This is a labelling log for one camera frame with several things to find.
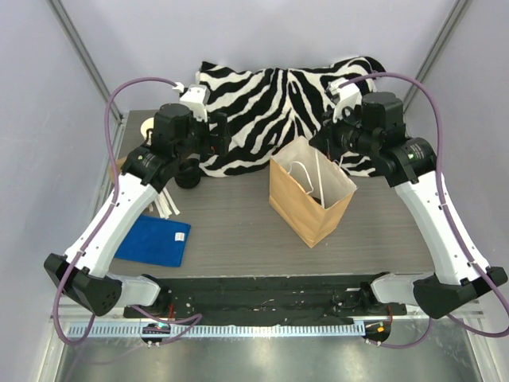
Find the white paper straw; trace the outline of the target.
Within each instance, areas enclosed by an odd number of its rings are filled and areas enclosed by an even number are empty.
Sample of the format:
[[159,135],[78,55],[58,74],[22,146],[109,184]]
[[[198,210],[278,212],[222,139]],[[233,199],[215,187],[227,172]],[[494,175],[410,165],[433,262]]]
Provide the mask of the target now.
[[315,161],[317,166],[317,179],[318,179],[318,185],[319,185],[319,193],[320,193],[320,203],[321,207],[325,209],[325,201],[324,201],[324,189],[323,189],[323,181],[322,181],[322,175],[321,175],[321,163],[318,155],[318,151],[315,151]]

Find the brown paper takeout bag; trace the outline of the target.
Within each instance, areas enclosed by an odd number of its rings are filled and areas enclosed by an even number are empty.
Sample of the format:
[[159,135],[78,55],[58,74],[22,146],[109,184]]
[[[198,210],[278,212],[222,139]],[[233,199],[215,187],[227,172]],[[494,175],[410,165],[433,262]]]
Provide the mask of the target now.
[[[321,163],[325,209],[320,197],[315,151]],[[298,137],[270,159],[269,203],[309,247],[336,230],[357,185],[337,163]]]

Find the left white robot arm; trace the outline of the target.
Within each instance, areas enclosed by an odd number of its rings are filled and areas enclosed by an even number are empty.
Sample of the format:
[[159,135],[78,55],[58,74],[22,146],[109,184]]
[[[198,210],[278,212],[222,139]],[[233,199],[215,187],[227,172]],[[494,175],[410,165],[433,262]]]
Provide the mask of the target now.
[[44,262],[60,294],[98,317],[119,306],[142,306],[154,318],[168,311],[169,297],[154,277],[113,275],[109,269],[134,222],[169,180],[188,176],[189,156],[227,154],[227,116],[199,113],[198,107],[168,103],[144,122],[143,144],[126,156],[111,195],[85,232],[64,254],[51,253]]

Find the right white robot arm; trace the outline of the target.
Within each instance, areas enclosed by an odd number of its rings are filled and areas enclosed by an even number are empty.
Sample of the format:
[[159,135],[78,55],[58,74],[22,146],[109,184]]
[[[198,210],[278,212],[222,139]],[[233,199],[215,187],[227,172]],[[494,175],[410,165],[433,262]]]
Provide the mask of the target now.
[[420,307],[442,318],[507,282],[475,248],[444,186],[438,187],[437,156],[423,138],[409,138],[402,101],[391,92],[362,95],[354,85],[330,90],[335,107],[324,114],[311,145],[325,154],[351,152],[368,157],[375,171],[409,209],[432,256],[432,274],[382,274],[359,294],[368,314],[387,303]]

